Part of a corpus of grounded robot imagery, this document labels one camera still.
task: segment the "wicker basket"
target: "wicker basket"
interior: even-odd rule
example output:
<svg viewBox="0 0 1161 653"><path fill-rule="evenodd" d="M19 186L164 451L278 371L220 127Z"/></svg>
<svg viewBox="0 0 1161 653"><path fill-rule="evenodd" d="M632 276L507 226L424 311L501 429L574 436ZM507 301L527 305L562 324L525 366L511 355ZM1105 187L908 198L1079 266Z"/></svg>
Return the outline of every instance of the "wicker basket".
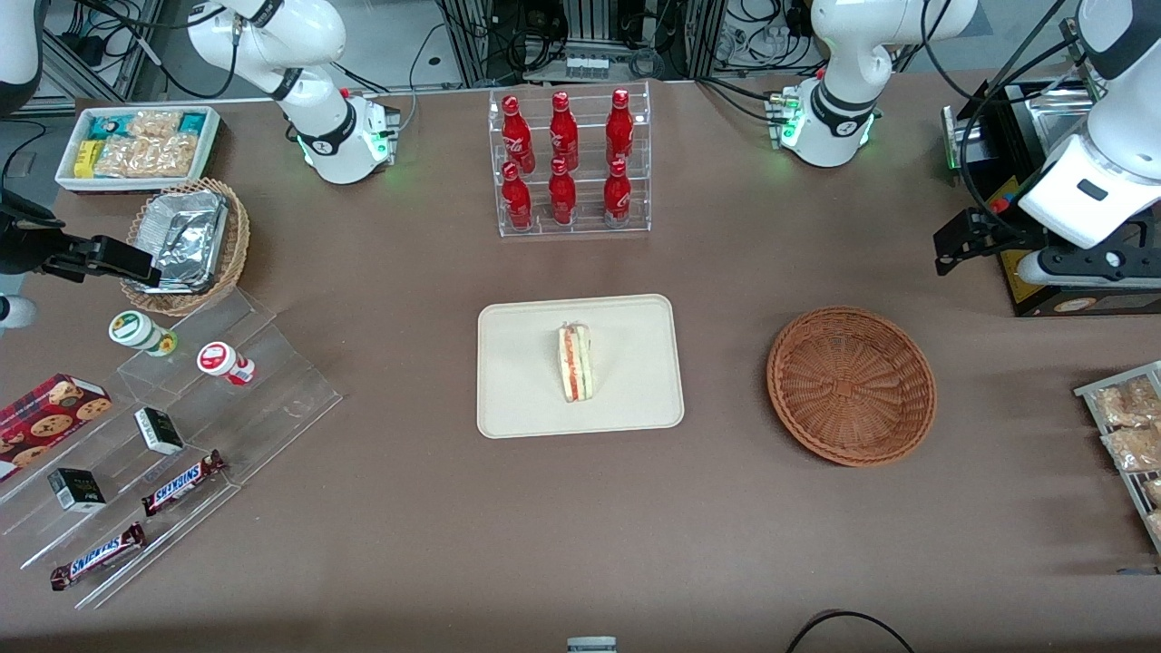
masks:
<svg viewBox="0 0 1161 653"><path fill-rule="evenodd" d="M232 288L238 282L238 278L241 277L241 268L246 265L246 247L250 246L250 217L246 215L246 207L241 206L238 195L229 186L215 179L199 179L166 188L161 191L161 194L192 193L194 191L214 191L230 201L230 213L225 222L226 231L222 238L222 253L218 257L217 281L201 295L146 295L134 290L122 281L121 290L140 310L183 317L209 301L210 297ZM137 220L129 228L129 243L137 239L137 230L142 225L142 216L145 215L146 207L149 207L149 202L145 202L145 206L137 211Z"/></svg>
<svg viewBox="0 0 1161 653"><path fill-rule="evenodd" d="M903 458L936 415L923 352L899 326L851 307L807 313L783 329L766 360L766 389L791 435L851 467Z"/></svg>

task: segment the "red bottle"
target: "red bottle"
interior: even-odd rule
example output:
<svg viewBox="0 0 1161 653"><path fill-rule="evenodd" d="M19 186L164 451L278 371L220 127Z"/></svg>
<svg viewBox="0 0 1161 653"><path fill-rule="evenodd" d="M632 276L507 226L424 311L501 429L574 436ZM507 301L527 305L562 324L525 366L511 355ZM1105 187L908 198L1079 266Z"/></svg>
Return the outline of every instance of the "red bottle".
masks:
<svg viewBox="0 0 1161 653"><path fill-rule="evenodd" d="M504 149L521 172L532 174L536 170L536 156L532 153L532 130L520 115L520 102L514 95L506 95L500 107L504 109Z"/></svg>
<svg viewBox="0 0 1161 653"><path fill-rule="evenodd" d="M625 159L608 164L608 179L605 180L605 224L620 229L629 222L629 194L633 185L625 177Z"/></svg>
<svg viewBox="0 0 1161 653"><path fill-rule="evenodd" d="M577 119L569 109L569 94L553 93L553 122L548 127L553 137L553 156L563 157L569 170L580 165L580 141L577 136Z"/></svg>
<svg viewBox="0 0 1161 653"><path fill-rule="evenodd" d="M628 160L633 153L633 115L629 114L629 92L613 91L613 110L605 123L605 157L608 163L621 158Z"/></svg>
<svg viewBox="0 0 1161 653"><path fill-rule="evenodd" d="M548 194L553 198L553 220L557 224L572 224L577 208L577 185L569 174L564 157L553 159L553 178L548 180Z"/></svg>
<svg viewBox="0 0 1161 653"><path fill-rule="evenodd" d="M520 179L520 168L515 163L504 162L500 170L504 173L500 194L504 195L504 208L512 222L512 229L527 231L532 229L532 195L528 194L528 186Z"/></svg>

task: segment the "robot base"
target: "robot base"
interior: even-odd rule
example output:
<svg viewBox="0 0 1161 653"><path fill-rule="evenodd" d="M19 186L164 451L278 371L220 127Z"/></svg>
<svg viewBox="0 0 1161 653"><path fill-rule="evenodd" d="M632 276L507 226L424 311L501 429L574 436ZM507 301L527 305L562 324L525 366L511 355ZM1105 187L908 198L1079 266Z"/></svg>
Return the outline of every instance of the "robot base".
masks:
<svg viewBox="0 0 1161 653"><path fill-rule="evenodd" d="M298 139L307 163L331 184L354 184L381 165L394 165L399 142L399 114L365 98L348 98L355 109L355 128L336 153L313 153Z"/></svg>
<svg viewBox="0 0 1161 653"><path fill-rule="evenodd" d="M770 141L776 150L789 150L810 165L841 166L867 142L874 116L867 117L861 134L835 136L810 107L810 93L817 85L817 79L808 79L798 86L787 86L778 105L765 103L766 117L785 121L785 124L770 125Z"/></svg>

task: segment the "brown table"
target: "brown table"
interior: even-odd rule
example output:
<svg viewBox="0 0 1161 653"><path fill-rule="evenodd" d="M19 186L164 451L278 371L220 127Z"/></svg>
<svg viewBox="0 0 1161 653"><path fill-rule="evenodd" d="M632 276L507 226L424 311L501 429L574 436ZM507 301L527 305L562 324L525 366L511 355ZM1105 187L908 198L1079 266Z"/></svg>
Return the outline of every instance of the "brown table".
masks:
<svg viewBox="0 0 1161 653"><path fill-rule="evenodd" d="M939 138L952 93L892 81L839 170L771 151L692 84L652 93L654 231L557 243L496 234L484 93L424 96L399 164L351 187L303 165L275 105L221 105L214 174L253 220L241 285L346 401L98 611L0 552L0 650L553 652L610 633L625 653L769 653L827 608L928 653L1161 648L1159 579L1112 575L1148 541L1070 392L1159 358L1158 320L1022 321L994 261L936 277L931 234L967 202ZM140 201L56 210L123 234ZM127 358L104 337L116 282L26 288L42 316L0 339L5 403ZM476 431L482 308L634 293L673 303L679 426ZM824 462L766 399L774 335L834 303L890 317L931 361L939 414L899 464ZM864 634L894 650L831 622L801 651Z"/></svg>

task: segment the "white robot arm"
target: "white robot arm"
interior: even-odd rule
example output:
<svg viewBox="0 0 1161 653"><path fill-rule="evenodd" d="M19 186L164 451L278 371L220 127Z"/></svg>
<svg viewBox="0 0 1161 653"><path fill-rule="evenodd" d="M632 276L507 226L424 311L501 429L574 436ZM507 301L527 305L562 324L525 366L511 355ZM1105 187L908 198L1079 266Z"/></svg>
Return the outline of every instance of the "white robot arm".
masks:
<svg viewBox="0 0 1161 653"><path fill-rule="evenodd" d="M975 14L978 0L815 0L810 23L830 48L821 80L787 87L780 117L787 124L779 144L821 166L834 167L854 157L866 142L875 101L892 74L884 45L923 42L958 35ZM929 15L921 20L924 7Z"/></svg>
<svg viewBox="0 0 1161 653"><path fill-rule="evenodd" d="M1018 206L1089 249L1161 200L1161 12L1149 0L1083 0L1076 19L1108 93Z"/></svg>
<svg viewBox="0 0 1161 653"><path fill-rule="evenodd" d="M204 2L189 27L197 53L277 101L298 131L307 163L332 184L351 184L395 162L398 115L363 98L346 98L323 67L342 56L346 28L325 0Z"/></svg>

